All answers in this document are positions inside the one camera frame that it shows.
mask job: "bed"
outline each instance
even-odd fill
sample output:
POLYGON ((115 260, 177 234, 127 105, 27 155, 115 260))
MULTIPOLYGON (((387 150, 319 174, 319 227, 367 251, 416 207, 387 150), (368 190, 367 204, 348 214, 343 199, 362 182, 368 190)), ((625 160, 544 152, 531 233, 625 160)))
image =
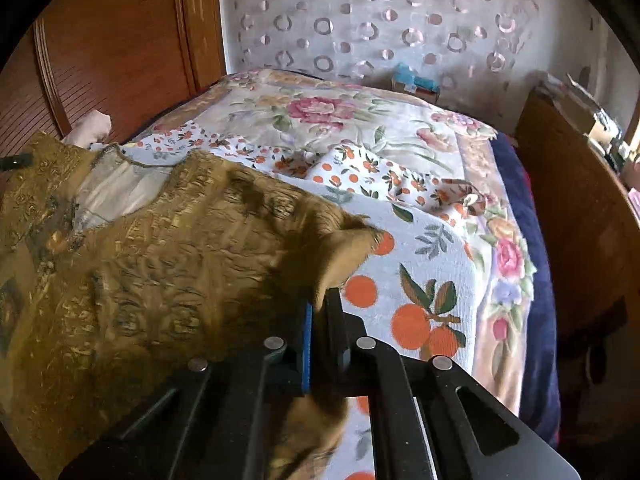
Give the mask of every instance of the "bed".
MULTIPOLYGON (((93 149, 99 148, 101 145, 96 144, 93 149)), ((388 258, 388 262, 376 264, 373 269, 363 266, 356 272, 362 282, 346 283, 342 290, 346 310, 362 316, 369 333, 394 344, 407 355, 428 358, 433 353, 452 351, 449 354, 459 364, 518 413, 540 437, 553 446, 557 444, 560 409, 552 283, 527 175, 504 134, 410 96, 316 80, 296 73, 262 70, 227 76, 199 97, 159 114, 131 142, 122 145, 122 152, 145 164, 166 165, 182 160, 195 148, 231 158, 321 194, 347 211, 366 214, 370 222, 388 231, 389 241, 380 250, 380 256, 388 258), (365 152, 358 153, 359 148, 365 152), (460 167, 455 161, 458 150, 460 167), (348 170, 348 166, 342 164, 344 160, 360 171, 348 170), (340 164, 338 171, 323 169, 334 164, 340 164), (364 168, 368 164, 379 169, 367 173, 364 168), (407 168, 413 171, 402 176, 402 170, 407 168), (374 176, 380 180, 364 184, 361 172, 367 178, 374 176), (396 176, 399 181, 393 182, 396 176), (443 189, 434 185, 429 188, 429 179, 459 180, 474 188, 466 190, 465 196, 440 200, 434 207, 421 197, 428 201, 433 194, 443 193, 443 189), (382 183, 383 188, 376 187, 382 183), (411 192, 404 193, 403 190, 411 186, 414 186, 411 192), (468 196, 478 192, 476 187, 490 198, 482 208, 476 204, 479 210, 473 211, 474 205, 469 203, 468 196), (375 189, 380 192, 374 205, 371 195, 376 193, 375 189), (364 209, 358 209, 355 203, 364 209), (466 205, 461 215, 457 208, 462 203, 466 205), (392 208, 387 216, 376 216, 380 208, 389 205, 392 208), (420 233, 411 231, 413 226, 406 223, 408 218, 418 222, 423 212, 430 213, 432 218, 445 219, 452 234, 460 234, 467 256, 464 259, 468 261, 454 266, 462 268, 471 262, 472 272, 476 273, 476 296, 470 300, 469 316, 461 315, 460 325, 447 326, 455 327, 452 333, 458 337, 458 348, 452 350, 441 343, 442 346, 431 353, 418 335, 408 331, 398 335, 397 324, 394 329, 394 317, 399 317, 394 316, 396 307, 419 301, 411 295, 403 296, 404 299, 398 296, 406 291, 406 282, 415 278, 413 285, 417 285, 420 280, 412 276, 416 266, 413 261, 407 262, 411 257, 403 255, 399 266, 398 259, 392 258, 393 249, 402 245, 407 252, 419 253, 416 248, 421 247, 420 240, 431 240, 420 238, 420 233), (468 224, 468 219, 479 222, 468 224), (461 232, 456 231, 456 221, 465 223, 461 232), (402 242, 399 231, 407 229, 410 236, 402 242), (498 283, 500 271, 495 262, 500 258, 500 249, 491 243, 496 244, 502 238, 526 240, 518 249, 526 261, 522 262, 522 274, 515 280, 520 287, 516 292, 510 288, 503 290, 498 283), (478 275, 483 274, 484 266, 493 270, 487 270, 478 288, 478 275), (387 274, 392 274, 395 280, 397 276, 400 281, 408 280, 402 284, 380 285, 378 280, 384 274, 381 267, 388 268, 387 274), (378 294, 369 299, 360 290, 366 288, 367 276, 378 284, 378 294), (529 278, 532 290, 524 283, 529 278), (380 298, 383 289, 393 289, 386 303, 380 298), (526 297, 530 293, 532 301, 529 302, 526 297), (521 317, 514 314, 516 305, 522 308, 521 317), (388 324, 391 330, 377 330, 381 323, 388 324), (418 338, 416 342, 410 340, 412 337, 418 338)), ((450 187, 444 190, 445 194, 450 192, 450 187)), ((442 278, 437 276, 436 286, 441 282, 442 278)), ((463 296, 460 289, 458 287, 458 295, 463 296)), ((453 309, 452 313, 460 314, 453 309)), ((431 331, 441 333, 434 329, 442 325, 431 323, 431 331)), ((365 399, 353 400, 346 437, 329 464, 331 478, 346 478, 361 470, 373 471, 367 410, 365 399)))

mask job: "pink rose print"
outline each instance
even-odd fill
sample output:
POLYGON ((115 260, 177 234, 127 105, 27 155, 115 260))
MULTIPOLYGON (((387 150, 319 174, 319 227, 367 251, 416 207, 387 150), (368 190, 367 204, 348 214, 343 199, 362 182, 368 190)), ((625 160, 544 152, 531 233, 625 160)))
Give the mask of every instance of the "pink rose print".
POLYGON ((287 112, 293 119, 300 119, 301 123, 330 124, 342 130, 344 123, 334 119, 351 119, 355 106, 340 99, 325 97, 303 97, 292 101, 287 106, 287 112))
POLYGON ((341 131, 343 127, 344 125, 342 123, 314 124, 309 128, 309 133, 313 134, 314 137, 322 139, 327 135, 331 135, 335 130, 341 131))
POLYGON ((500 319, 496 319, 494 321, 494 326, 492 327, 494 330, 494 337, 496 341, 504 341, 507 339, 507 335, 509 332, 509 323, 506 319, 501 317, 500 319))
POLYGON ((240 88, 248 88, 249 90, 255 90, 255 77, 258 75, 258 70, 248 70, 247 72, 239 72, 232 76, 228 76, 230 81, 235 81, 240 88))
POLYGON ((498 197, 493 193, 485 193, 484 199, 486 200, 487 205, 495 205, 499 203, 498 197))
POLYGON ((436 121, 437 123, 448 124, 452 128, 461 128, 463 130, 466 130, 466 132, 469 134, 476 134, 480 131, 491 130, 491 128, 486 126, 484 123, 476 121, 475 119, 467 117, 466 115, 458 114, 455 112, 436 112, 434 114, 431 114, 431 120, 436 121))
POLYGON ((416 133, 432 150, 437 152, 453 153, 456 147, 449 143, 447 136, 436 134, 430 128, 420 128, 416 133))
POLYGON ((519 278, 524 264, 520 249, 511 240, 500 238, 496 245, 498 269, 503 276, 519 278))

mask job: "black metal bracket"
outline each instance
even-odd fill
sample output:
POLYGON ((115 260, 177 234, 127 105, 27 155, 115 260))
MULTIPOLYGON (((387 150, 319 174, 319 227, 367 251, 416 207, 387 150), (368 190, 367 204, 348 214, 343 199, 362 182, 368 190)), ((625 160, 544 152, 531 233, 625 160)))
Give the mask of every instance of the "black metal bracket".
POLYGON ((33 155, 31 153, 4 156, 0 158, 0 171, 21 170, 31 164, 33 164, 33 155))
MULTIPOLYGON (((579 480, 455 362, 401 356, 324 299, 332 386, 368 396, 377 480, 579 480)), ((308 332, 304 322, 301 333, 308 332)), ((304 337, 272 336, 228 362, 194 358, 64 469, 60 480, 260 480, 268 397, 303 395, 304 337)))

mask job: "wooden nightstand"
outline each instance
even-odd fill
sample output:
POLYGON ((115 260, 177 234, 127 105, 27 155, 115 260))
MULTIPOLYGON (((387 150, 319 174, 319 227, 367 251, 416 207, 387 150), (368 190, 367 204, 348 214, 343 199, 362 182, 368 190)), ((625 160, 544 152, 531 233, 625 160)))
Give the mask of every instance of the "wooden nightstand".
POLYGON ((515 137, 531 177, 565 338, 619 298, 640 333, 640 221, 581 132, 532 91, 515 137))

